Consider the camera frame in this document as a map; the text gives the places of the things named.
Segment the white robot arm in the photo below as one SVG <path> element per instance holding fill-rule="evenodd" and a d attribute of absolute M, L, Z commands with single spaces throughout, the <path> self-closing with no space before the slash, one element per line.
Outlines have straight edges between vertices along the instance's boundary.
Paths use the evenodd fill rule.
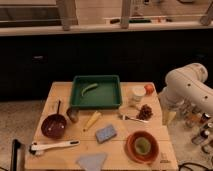
<path fill-rule="evenodd" d="M 166 86 L 158 94 L 164 125 L 171 122 L 185 101 L 213 116 L 213 88 L 204 84 L 207 78 L 208 71 L 200 63 L 191 63 L 167 73 Z"/>

